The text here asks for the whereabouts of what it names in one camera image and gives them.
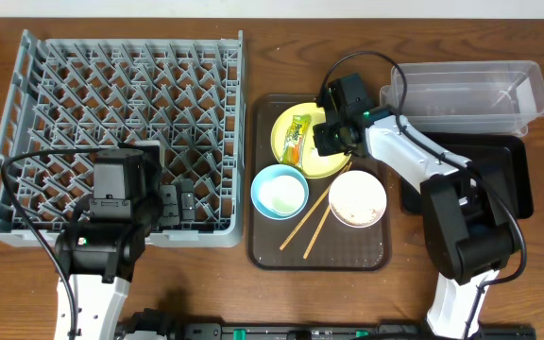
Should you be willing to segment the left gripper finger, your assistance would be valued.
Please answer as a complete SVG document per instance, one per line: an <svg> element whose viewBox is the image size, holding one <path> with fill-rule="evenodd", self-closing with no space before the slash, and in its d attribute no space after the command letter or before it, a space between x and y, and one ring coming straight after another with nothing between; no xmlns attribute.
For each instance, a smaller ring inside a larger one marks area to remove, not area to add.
<svg viewBox="0 0 544 340"><path fill-rule="evenodd" d="M194 183L189 178L179 182L179 205L181 221L193 221L196 216Z"/></svg>
<svg viewBox="0 0 544 340"><path fill-rule="evenodd" d="M160 218L161 226L175 226L180 222L179 199L175 185L162 185L160 195L163 211Z"/></svg>

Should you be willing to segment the green orange snack wrapper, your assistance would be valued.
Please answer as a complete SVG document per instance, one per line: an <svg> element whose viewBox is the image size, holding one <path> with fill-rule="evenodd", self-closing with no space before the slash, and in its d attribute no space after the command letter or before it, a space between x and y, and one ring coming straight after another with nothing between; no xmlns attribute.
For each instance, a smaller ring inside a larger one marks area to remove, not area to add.
<svg viewBox="0 0 544 340"><path fill-rule="evenodd" d="M302 168L305 139L312 122L310 114L294 115L289 128L286 130L281 162L286 165Z"/></svg>

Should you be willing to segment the white bowl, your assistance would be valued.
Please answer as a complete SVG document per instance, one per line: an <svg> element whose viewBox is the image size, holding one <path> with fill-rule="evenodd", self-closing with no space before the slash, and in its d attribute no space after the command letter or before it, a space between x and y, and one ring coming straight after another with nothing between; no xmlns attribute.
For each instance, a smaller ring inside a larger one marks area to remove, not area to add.
<svg viewBox="0 0 544 340"><path fill-rule="evenodd" d="M354 229L381 222L387 207L387 194L381 182L362 170L339 175L331 184L328 199L333 215Z"/></svg>

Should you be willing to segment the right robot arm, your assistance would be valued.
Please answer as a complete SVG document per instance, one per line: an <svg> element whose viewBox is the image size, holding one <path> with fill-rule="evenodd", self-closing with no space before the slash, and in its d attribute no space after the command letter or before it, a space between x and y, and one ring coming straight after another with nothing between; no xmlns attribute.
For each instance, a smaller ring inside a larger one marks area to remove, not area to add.
<svg viewBox="0 0 544 340"><path fill-rule="evenodd" d="M428 327L438 339L474 336L487 289L517 279L527 264L503 171L473 167L395 108L327 120L313 132L320 155L369 156L418 191L426 248L439 272Z"/></svg>

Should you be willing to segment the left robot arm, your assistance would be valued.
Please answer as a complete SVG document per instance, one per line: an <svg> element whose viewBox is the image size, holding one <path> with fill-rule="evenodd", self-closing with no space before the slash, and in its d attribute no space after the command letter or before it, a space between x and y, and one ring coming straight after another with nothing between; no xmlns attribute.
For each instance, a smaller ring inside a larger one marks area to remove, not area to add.
<svg viewBox="0 0 544 340"><path fill-rule="evenodd" d="M58 284L58 339L171 339L169 319L145 310L121 328L134 267L157 227L195 218L194 186L161 183L164 150L159 142L119 144L97 152L93 190L74 207L58 236L62 268Z"/></svg>

